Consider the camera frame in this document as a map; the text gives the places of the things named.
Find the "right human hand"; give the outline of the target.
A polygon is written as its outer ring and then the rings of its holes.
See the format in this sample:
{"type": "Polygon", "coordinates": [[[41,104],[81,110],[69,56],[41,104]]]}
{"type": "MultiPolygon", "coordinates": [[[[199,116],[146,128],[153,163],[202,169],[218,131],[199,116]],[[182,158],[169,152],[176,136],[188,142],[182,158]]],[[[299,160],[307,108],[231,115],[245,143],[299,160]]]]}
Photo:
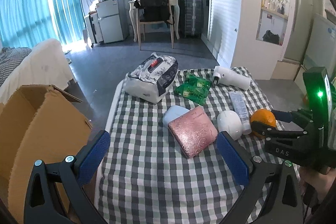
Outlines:
{"type": "Polygon", "coordinates": [[[310,223],[332,223],[335,213],[335,169],[330,169],[328,174],[321,174],[311,168],[301,166],[299,175],[304,182],[316,190],[320,203],[310,223]]]}

